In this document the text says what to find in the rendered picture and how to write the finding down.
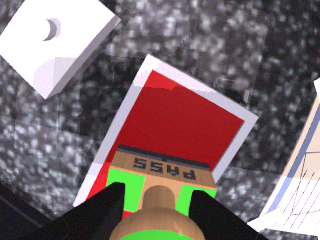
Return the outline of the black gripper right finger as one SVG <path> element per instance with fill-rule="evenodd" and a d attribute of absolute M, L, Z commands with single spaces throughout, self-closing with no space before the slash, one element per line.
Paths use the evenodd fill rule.
<path fill-rule="evenodd" d="M 268 240 L 209 193 L 199 189 L 192 192 L 188 217 L 199 225 L 205 240 Z"/>

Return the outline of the red ink pad in white tray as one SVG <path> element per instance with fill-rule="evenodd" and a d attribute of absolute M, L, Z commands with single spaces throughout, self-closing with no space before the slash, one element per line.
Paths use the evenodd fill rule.
<path fill-rule="evenodd" d="M 105 189 L 119 144 L 208 163 L 217 183 L 259 116 L 148 53 L 75 203 Z"/>

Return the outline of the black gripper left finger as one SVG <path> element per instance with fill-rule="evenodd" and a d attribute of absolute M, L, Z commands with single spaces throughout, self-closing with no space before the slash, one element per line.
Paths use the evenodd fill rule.
<path fill-rule="evenodd" d="M 63 216 L 16 240 L 109 240 L 123 221 L 124 181 L 113 181 Z"/>

